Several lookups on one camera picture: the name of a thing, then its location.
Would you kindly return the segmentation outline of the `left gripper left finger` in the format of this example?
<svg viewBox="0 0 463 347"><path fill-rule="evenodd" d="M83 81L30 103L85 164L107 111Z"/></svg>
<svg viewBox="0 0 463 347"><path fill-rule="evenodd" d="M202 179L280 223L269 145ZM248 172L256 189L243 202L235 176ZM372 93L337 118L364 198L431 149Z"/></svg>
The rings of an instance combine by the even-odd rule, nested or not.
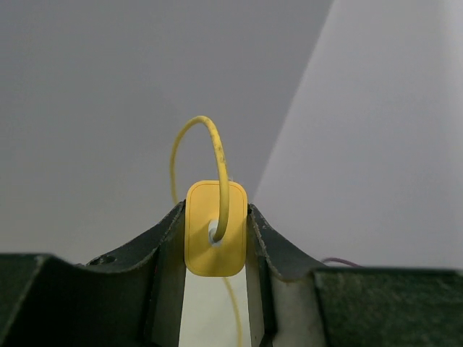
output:
<svg viewBox="0 0 463 347"><path fill-rule="evenodd" d="M186 267L184 203L88 264L1 255L3 346L177 346Z"/></svg>

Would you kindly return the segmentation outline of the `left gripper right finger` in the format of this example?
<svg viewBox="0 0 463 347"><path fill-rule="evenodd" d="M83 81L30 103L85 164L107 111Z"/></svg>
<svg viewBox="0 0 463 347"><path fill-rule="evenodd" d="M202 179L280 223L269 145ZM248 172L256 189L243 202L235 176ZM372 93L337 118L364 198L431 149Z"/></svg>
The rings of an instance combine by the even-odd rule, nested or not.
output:
<svg viewBox="0 0 463 347"><path fill-rule="evenodd" d="M462 271L329 267L247 209L253 346L460 346Z"/></svg>

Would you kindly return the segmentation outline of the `yellow charger plug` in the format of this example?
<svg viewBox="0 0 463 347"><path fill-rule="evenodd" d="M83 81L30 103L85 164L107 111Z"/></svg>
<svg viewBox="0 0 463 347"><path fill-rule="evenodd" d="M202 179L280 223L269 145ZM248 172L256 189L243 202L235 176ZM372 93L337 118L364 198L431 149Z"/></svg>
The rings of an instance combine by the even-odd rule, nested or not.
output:
<svg viewBox="0 0 463 347"><path fill-rule="evenodd" d="M247 193L237 182L229 183L229 219L224 237L212 234L218 225L219 183L199 181L186 197L184 261L188 270L203 277L230 277L245 266L247 251Z"/></svg>

